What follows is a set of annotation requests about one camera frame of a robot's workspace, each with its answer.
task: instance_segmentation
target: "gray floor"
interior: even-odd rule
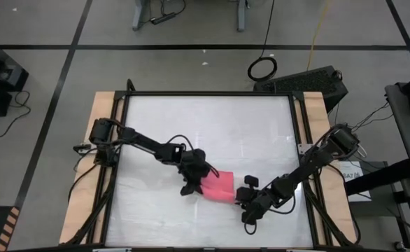
[[[70,45],[87,0],[0,1],[0,44]],[[134,2],[93,0],[79,44],[175,45],[262,44],[271,0],[250,1],[247,25],[236,31],[236,3],[227,0],[186,0],[185,12],[153,26],[132,31]],[[180,8],[178,0],[169,10]],[[410,36],[410,1],[393,0]],[[324,1],[276,0],[269,44],[310,45]],[[154,16],[160,3],[153,1]],[[393,16],[382,0],[332,1],[318,45],[405,46]],[[125,88],[131,78],[137,90],[251,90],[246,69],[259,50],[77,50],[66,80],[59,78],[68,50],[8,50],[30,77],[32,112],[0,139],[0,205],[12,205],[27,170],[51,97],[59,81],[63,89],[38,159],[10,249],[55,246],[73,182],[77,155],[73,145],[83,140],[94,93]],[[276,76],[306,69],[308,50],[267,50],[278,61]],[[342,71],[349,94],[340,103],[337,122],[355,124],[385,103],[384,87],[410,80],[407,50],[317,50],[311,68],[333,65]],[[256,68],[259,75],[270,66]],[[0,118],[0,132],[21,111]],[[334,122],[335,111],[330,116]],[[375,118],[391,114],[384,109]],[[393,119],[358,131],[368,160],[395,162],[407,156]],[[390,248],[399,239],[389,217],[360,220],[362,244]]]

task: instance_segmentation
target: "black metal frame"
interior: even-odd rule
[[[126,120],[127,116],[127,109],[129,106],[129,99],[130,97],[133,96],[249,96],[249,97],[273,97],[273,96],[281,96],[281,97],[287,97],[289,100],[289,105],[290,105],[290,113],[292,117],[292,125],[294,127],[294,134],[295,134],[295,141],[297,144],[300,144],[301,137],[299,133],[299,128],[298,128],[298,120],[297,120],[297,114],[295,110],[295,99],[298,99],[300,102],[300,107],[302,110],[302,120],[305,125],[305,132],[306,132],[306,138],[308,143],[312,143],[311,139],[311,131],[309,127],[309,121],[307,118],[307,113],[306,113],[306,107],[304,106],[304,100],[302,99],[303,94],[298,93],[298,92],[277,92],[276,94],[268,93],[268,92],[195,92],[195,91],[182,91],[182,92],[172,92],[172,91],[166,91],[166,92],[153,92],[153,91],[116,91],[115,96],[113,98],[113,107],[112,107],[112,112],[111,112],[111,118],[116,118],[117,112],[118,112],[118,104],[121,99],[124,99],[124,106],[122,109],[122,116],[121,116],[121,122],[124,123]],[[97,205],[97,201],[101,197],[103,186],[104,186],[104,179],[106,178],[106,170],[108,167],[101,167],[100,171],[100,176],[98,179],[98,184],[97,184],[97,189],[95,193],[95,201],[93,207]],[[115,169],[112,169],[112,174],[111,176],[116,176],[118,172],[118,165]],[[320,203],[324,206],[325,202],[323,200],[323,192],[321,190],[321,183],[320,179],[316,176],[314,179],[316,183],[316,188],[318,188],[318,192],[320,192],[320,195],[318,196]],[[106,241],[106,235],[107,235],[107,227],[108,227],[108,222],[111,214],[111,205],[112,205],[112,200],[113,200],[113,195],[111,199],[108,201],[106,207],[105,207],[105,213],[104,213],[104,221],[103,221],[103,226],[101,229],[101,239],[100,243],[104,244]],[[316,220],[313,212],[313,207],[311,206],[311,203],[306,199],[306,210],[308,212],[308,218],[309,218],[309,226],[311,230],[311,237],[313,241],[313,246],[318,246],[318,234],[317,234],[317,229],[316,229]],[[89,234],[87,236],[87,243],[92,243],[92,238],[94,235],[94,227],[89,231]],[[331,239],[330,233],[325,233],[325,238],[326,240]]]

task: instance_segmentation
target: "pink towel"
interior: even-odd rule
[[[233,172],[231,171],[219,171],[219,178],[213,172],[209,172],[208,176],[201,180],[200,188],[206,199],[234,203]]]

